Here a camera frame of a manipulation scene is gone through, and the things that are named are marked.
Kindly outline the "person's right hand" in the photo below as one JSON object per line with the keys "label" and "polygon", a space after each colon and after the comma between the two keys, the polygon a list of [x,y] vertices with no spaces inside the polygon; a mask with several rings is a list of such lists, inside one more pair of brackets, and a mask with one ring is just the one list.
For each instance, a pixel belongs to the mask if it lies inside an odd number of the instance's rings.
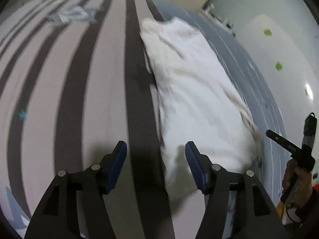
{"label": "person's right hand", "polygon": [[289,160],[282,181],[284,191],[290,187],[292,176],[294,174],[298,176],[298,186],[292,200],[295,205],[297,205],[299,208],[302,208],[312,195],[312,173],[299,168],[297,166],[296,160]]}

